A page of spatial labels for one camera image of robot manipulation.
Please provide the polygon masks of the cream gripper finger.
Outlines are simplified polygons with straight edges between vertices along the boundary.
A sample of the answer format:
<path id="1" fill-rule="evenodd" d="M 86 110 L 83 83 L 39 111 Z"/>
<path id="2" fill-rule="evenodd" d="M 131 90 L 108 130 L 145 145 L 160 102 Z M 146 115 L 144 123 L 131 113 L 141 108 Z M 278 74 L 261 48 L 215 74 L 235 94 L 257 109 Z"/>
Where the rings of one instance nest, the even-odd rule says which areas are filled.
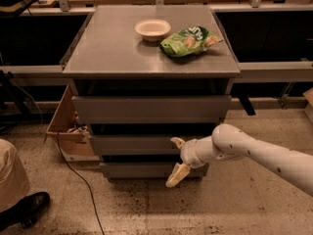
<path id="1" fill-rule="evenodd" d="M 180 181 L 189 175 L 191 168 L 186 164 L 176 164 L 172 173 L 168 177 L 165 186 L 168 188 L 175 187 Z"/>
<path id="2" fill-rule="evenodd" d="M 177 146 L 179 150 L 182 150 L 185 146 L 186 141 L 179 137 L 172 137 L 170 141 Z"/>

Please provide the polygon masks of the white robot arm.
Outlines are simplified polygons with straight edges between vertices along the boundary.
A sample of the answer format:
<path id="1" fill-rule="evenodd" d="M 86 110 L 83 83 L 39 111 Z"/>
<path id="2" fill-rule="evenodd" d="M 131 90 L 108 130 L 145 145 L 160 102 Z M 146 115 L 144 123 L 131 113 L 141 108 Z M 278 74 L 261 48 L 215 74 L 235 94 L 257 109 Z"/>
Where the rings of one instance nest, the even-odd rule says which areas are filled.
<path id="1" fill-rule="evenodd" d="M 165 185 L 174 187 L 192 169 L 210 162 L 227 161 L 245 156 L 279 175 L 287 182 L 313 195 L 313 157 L 282 146 L 257 140 L 236 126 L 220 124 L 212 134 L 201 139 L 185 141 L 173 137 L 171 142 L 180 150 L 182 163 L 177 163 Z"/>

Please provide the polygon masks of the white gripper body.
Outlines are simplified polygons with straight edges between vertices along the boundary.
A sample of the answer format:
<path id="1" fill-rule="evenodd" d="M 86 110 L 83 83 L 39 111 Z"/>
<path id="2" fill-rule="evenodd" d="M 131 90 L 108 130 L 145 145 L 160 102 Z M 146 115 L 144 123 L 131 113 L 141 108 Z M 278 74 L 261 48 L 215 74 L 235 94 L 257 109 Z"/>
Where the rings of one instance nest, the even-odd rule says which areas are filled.
<path id="1" fill-rule="evenodd" d="M 184 141 L 180 146 L 180 158 L 182 162 L 190 168 L 198 168 L 204 166 L 204 162 L 199 158 L 197 153 L 196 139 L 190 141 Z"/>

